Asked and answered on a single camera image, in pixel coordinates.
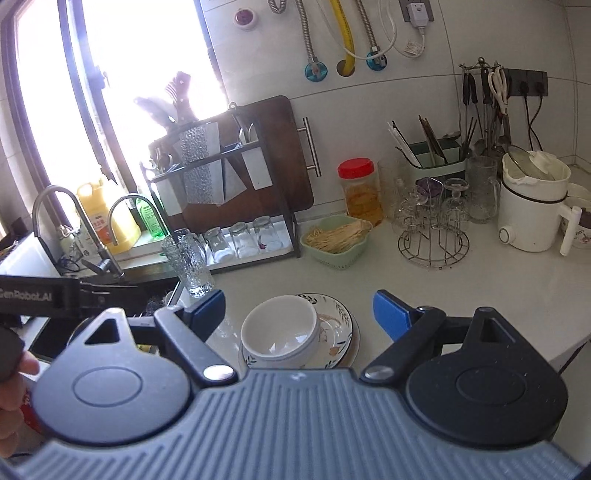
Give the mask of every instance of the wall outlet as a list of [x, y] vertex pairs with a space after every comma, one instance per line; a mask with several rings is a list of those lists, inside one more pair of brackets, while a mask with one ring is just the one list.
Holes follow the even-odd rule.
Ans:
[[405, 22], [410, 22], [410, 16], [408, 14], [407, 5], [413, 4], [417, 1], [421, 1], [425, 4], [425, 8], [427, 8], [427, 14], [429, 15], [429, 21], [433, 21], [433, 10], [431, 9], [431, 3], [429, 0], [398, 0], [400, 3], [400, 8], [402, 8], [402, 16], [404, 17]]
[[536, 83], [540, 82], [544, 86], [544, 96], [548, 96], [548, 73], [539, 70], [520, 70], [520, 69], [505, 69], [505, 76], [507, 78], [507, 91], [509, 97], [522, 96], [519, 86], [521, 82], [527, 82], [529, 87], [528, 97], [538, 97], [540, 94], [536, 89]]

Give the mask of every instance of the white electric kettle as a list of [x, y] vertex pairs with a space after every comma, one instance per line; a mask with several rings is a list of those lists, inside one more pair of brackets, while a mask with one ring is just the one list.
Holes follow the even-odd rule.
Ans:
[[548, 250], [556, 240], [561, 218], [568, 227], [560, 247], [568, 255], [582, 210], [568, 207], [567, 186], [570, 169], [545, 152], [530, 152], [532, 162], [554, 180], [525, 175], [508, 154], [503, 156], [503, 181], [499, 207], [499, 239], [527, 252]]

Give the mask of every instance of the yellow gas pipe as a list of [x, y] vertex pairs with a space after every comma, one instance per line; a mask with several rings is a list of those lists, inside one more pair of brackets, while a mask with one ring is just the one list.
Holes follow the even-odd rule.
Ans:
[[[347, 18], [345, 17], [345, 12], [343, 12], [343, 7], [341, 6], [340, 1], [330, 0], [330, 6], [332, 7], [333, 12], [335, 13], [336, 21], [339, 24], [340, 34], [343, 37], [343, 42], [345, 42], [345, 47], [350, 52], [355, 53], [355, 45], [353, 45], [353, 35], [351, 34], [351, 30], [349, 28], [349, 24], [347, 23]], [[345, 77], [348, 77], [353, 73], [354, 68], [355, 58], [347, 54], [345, 56], [345, 65], [339, 73]]]

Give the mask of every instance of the decorated plate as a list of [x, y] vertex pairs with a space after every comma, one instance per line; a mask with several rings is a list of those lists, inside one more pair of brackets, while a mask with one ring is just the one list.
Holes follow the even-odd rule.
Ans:
[[[328, 295], [302, 293], [298, 295], [308, 300], [315, 308], [320, 320], [318, 349], [302, 368], [334, 368], [347, 354], [353, 339], [353, 316], [345, 306]], [[244, 351], [240, 345], [240, 359], [250, 368], [257, 368], [257, 361]]]

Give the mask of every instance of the kitchen faucet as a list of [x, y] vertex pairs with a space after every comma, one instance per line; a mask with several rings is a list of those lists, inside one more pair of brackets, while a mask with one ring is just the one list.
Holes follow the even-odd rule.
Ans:
[[156, 208], [156, 205], [152, 202], [152, 200], [147, 198], [145, 195], [141, 195], [139, 193], [128, 193], [127, 195], [123, 195], [122, 197], [117, 199], [117, 201], [113, 204], [113, 206], [109, 210], [109, 214], [107, 215], [107, 228], [109, 229], [109, 236], [111, 237], [111, 239], [113, 241], [113, 245], [117, 245], [117, 237], [115, 236], [115, 232], [113, 231], [113, 225], [111, 223], [111, 219], [113, 217], [113, 212], [115, 211], [115, 207], [117, 207], [117, 205], [119, 205], [125, 199], [140, 199], [140, 200], [145, 201], [150, 206], [152, 211], [154, 212], [154, 215], [156, 216], [156, 220], [158, 220], [158, 223], [160, 224], [160, 228], [162, 229], [164, 234], [168, 235], [170, 233], [173, 236], [173, 238], [175, 239], [174, 243], [178, 243], [178, 239], [176, 238], [174, 231], [166, 224], [166, 221], [164, 220], [164, 218], [160, 214], [160, 211]]
[[[119, 266], [119, 264], [115, 260], [115, 257], [111, 254], [111, 252], [109, 252], [107, 247], [105, 247], [105, 244], [100, 240], [99, 236], [95, 232], [95, 229], [93, 228], [92, 223], [90, 222], [90, 219], [88, 218], [88, 215], [84, 211], [84, 208], [82, 207], [82, 204], [80, 203], [80, 200], [78, 200], [78, 197], [76, 195], [74, 195], [67, 188], [61, 187], [59, 185], [49, 185], [39, 195], [37, 195], [37, 198], [35, 199], [35, 202], [33, 203], [33, 212], [31, 214], [31, 216], [33, 217], [33, 232], [34, 232], [35, 236], [37, 238], [41, 239], [41, 232], [39, 229], [39, 210], [41, 209], [41, 205], [43, 204], [43, 200], [45, 199], [45, 197], [47, 195], [49, 195], [50, 193], [55, 193], [55, 192], [63, 192], [66, 195], [68, 195], [68, 197], [70, 197], [72, 199], [72, 202], [74, 202], [74, 206], [76, 207], [76, 211], [78, 212], [78, 215], [80, 216], [80, 221], [82, 221], [82, 224], [84, 224], [84, 226], [86, 227], [86, 230], [88, 231], [88, 234], [90, 235], [90, 238], [92, 239], [93, 243], [96, 245], [99, 256], [101, 258], [101, 262], [98, 265], [92, 264], [88, 260], [84, 260], [84, 259], [82, 259], [82, 263], [87, 268], [90, 268], [93, 272], [95, 272], [97, 274], [104, 273], [105, 271], [108, 270], [113, 274], [113, 276], [117, 280], [123, 279], [123, 276], [124, 276], [123, 270], [121, 270], [121, 267]], [[117, 243], [115, 241], [115, 237], [112, 236], [111, 238], [113, 238], [113, 243], [115, 245], [117, 245]]]

